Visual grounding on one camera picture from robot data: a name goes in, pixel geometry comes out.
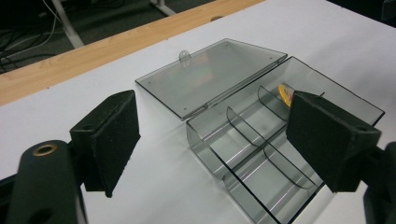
transparent plastic box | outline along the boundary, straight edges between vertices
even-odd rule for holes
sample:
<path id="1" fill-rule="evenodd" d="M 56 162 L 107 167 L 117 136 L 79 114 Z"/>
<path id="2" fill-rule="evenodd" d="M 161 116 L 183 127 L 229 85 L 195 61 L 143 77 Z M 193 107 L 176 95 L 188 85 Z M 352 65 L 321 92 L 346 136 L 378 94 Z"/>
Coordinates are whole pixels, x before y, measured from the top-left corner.
<path id="1" fill-rule="evenodd" d="M 384 111 L 294 57 L 225 39 L 136 82 L 180 119 L 191 149 L 256 223 L 290 223 L 323 181 L 289 143 L 278 86 L 375 125 Z"/>

yellow object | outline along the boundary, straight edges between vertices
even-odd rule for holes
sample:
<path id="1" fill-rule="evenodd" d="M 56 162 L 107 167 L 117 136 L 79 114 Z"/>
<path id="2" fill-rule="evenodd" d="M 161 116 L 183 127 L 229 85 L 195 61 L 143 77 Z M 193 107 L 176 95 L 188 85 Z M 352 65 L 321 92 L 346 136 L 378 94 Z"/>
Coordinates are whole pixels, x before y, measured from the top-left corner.
<path id="1" fill-rule="evenodd" d="M 291 90 L 283 84 L 279 84 L 277 86 L 277 90 L 279 91 L 279 95 L 280 95 L 280 98 L 282 99 L 283 103 L 285 103 L 285 105 L 290 107 L 291 99 L 293 96 L 293 93 L 291 92 Z"/>

box lid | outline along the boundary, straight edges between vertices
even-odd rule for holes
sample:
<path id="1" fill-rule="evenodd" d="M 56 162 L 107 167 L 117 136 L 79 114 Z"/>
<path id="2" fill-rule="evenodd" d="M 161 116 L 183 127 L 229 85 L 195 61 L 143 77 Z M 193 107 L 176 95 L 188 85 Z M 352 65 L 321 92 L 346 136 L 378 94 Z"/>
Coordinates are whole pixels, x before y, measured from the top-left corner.
<path id="1" fill-rule="evenodd" d="M 180 60 L 136 82 L 180 119 L 215 105 L 287 58 L 287 54 L 231 39 L 201 49 L 186 50 Z"/>

white tabletop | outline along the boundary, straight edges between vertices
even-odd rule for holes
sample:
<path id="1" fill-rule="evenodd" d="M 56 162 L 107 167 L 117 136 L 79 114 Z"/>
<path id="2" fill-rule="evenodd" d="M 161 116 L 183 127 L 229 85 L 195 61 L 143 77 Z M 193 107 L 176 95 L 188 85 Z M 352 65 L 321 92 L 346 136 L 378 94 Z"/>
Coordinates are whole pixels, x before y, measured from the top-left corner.
<path id="1" fill-rule="evenodd" d="M 107 96 L 136 92 L 140 133 L 114 196 L 85 192 L 91 223 L 251 223 L 190 150 L 184 122 L 134 81 L 223 38 L 286 52 L 386 111 L 379 146 L 395 140 L 396 30 L 320 0 L 267 0 L 0 107 L 0 178 L 16 173 L 24 150 L 70 141 L 68 131 Z M 363 223 L 358 193 L 327 188 L 297 223 Z"/>

gray carpet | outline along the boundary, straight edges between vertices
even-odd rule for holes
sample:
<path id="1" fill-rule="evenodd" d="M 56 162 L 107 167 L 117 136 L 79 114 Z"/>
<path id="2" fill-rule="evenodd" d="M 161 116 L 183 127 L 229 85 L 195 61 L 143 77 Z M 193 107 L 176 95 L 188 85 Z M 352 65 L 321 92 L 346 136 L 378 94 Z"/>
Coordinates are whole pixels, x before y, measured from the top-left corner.
<path id="1" fill-rule="evenodd" d="M 165 3 L 175 12 L 182 12 L 212 1 L 214 0 L 166 0 Z M 65 8 L 69 20 L 86 45 L 166 17 L 160 10 L 152 6 L 149 0 L 125 0 L 124 2 L 122 0 L 102 0 L 85 7 L 69 6 Z M 7 44 L 8 47 L 7 51 L 0 50 L 0 74 L 73 49 L 58 21 L 50 40 L 40 45 L 48 39 L 52 30 L 54 17 L 50 13 L 47 17 L 48 19 L 41 29 L 25 31 L 25 35 L 16 39 L 14 34 L 11 43 L 8 41 L 12 33 L 10 31 L 1 33 L 0 31 L 0 46 Z M 40 46 L 20 52 L 37 45 Z"/>

